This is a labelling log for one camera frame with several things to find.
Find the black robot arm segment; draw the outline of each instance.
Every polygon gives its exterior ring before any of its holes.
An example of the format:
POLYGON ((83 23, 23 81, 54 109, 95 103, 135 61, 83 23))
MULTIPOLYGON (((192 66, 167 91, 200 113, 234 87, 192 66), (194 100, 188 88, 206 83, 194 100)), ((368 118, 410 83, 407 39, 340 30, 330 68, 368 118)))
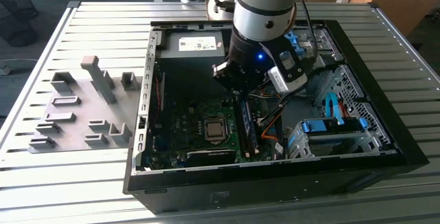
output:
POLYGON ((295 18, 295 1, 236 0, 228 62, 214 72, 226 88, 248 93, 263 83, 266 73, 279 93, 294 91, 307 82, 284 37, 295 18))

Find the orange wire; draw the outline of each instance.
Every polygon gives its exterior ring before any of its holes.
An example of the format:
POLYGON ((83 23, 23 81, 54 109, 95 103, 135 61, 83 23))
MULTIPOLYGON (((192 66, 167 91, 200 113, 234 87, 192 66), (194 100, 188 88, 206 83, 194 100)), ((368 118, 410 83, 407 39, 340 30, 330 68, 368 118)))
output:
POLYGON ((264 89, 266 89, 266 87, 262 89, 262 95, 263 95, 264 97, 271 97, 271 95, 267 94, 267 93, 264 92, 264 89))
POLYGON ((267 131, 270 130, 270 127, 274 125, 275 121, 278 120, 278 118, 279 118, 280 116, 282 116, 282 113, 280 113, 280 114, 275 117, 275 119, 271 121, 268 127, 266 128, 266 130, 264 130, 263 133, 262 133, 262 138, 266 138, 266 136, 267 136, 267 131))
POLYGON ((271 140, 276 140, 276 141, 278 141, 278 138, 276 138, 275 136, 266 135, 263 138, 266 138, 266 139, 271 139, 271 140))

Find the blue plastic latch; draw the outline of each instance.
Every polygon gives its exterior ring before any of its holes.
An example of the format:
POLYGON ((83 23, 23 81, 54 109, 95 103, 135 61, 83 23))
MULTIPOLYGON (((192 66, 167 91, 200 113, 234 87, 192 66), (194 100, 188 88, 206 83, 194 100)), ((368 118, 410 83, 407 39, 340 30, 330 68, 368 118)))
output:
POLYGON ((339 103, 338 103, 338 96, 335 93, 328 92, 326 97, 326 117, 332 117, 332 110, 334 110, 334 117, 338 120, 338 124, 344 124, 344 119, 339 110, 339 103))
POLYGON ((311 131, 310 125, 307 123, 302 123, 304 133, 308 133, 311 131))
POLYGON ((296 136, 294 135, 292 138, 290 139, 288 147, 292 145, 295 138, 296 138, 296 136))
POLYGON ((311 127, 311 132, 327 131, 323 120, 310 120, 310 121, 307 121, 307 124, 311 127))
POLYGON ((363 126, 364 129, 368 128, 368 121, 367 121, 367 119, 364 117, 362 117, 359 119, 359 123, 360 123, 360 125, 363 126))

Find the black trash bin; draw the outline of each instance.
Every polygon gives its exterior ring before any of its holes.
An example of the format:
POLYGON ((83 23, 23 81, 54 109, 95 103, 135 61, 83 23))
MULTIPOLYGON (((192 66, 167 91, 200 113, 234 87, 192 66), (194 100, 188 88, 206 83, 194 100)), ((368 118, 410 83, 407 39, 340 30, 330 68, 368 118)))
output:
POLYGON ((39 14, 31 0, 0 0, 0 3, 7 7, 7 9, 10 9, 11 13, 15 13, 15 16, 20 20, 30 20, 39 14))
POLYGON ((0 37, 15 47, 31 45, 36 41, 36 32, 30 21, 19 19, 19 5, 7 8, 0 3, 0 37))

